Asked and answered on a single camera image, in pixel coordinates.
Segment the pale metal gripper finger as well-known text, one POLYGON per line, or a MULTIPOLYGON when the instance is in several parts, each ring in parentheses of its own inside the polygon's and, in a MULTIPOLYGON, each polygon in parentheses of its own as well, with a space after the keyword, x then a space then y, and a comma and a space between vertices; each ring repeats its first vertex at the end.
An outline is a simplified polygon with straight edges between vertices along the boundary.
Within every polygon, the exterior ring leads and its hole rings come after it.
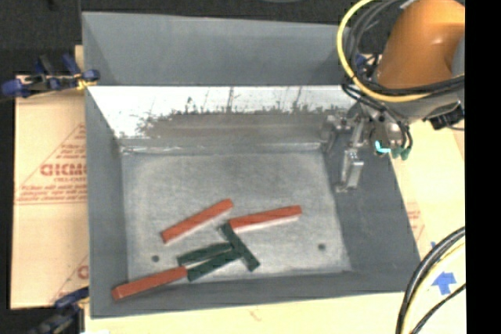
POLYGON ((339 182, 336 185, 336 190, 338 192, 347 192, 357 189, 360 178, 362 177, 364 165, 364 160, 359 157, 359 151, 356 148, 346 148, 341 163, 339 182))
POLYGON ((340 132, 346 128, 346 117, 339 115, 328 115, 320 128, 320 141, 323 152, 329 152, 340 132))

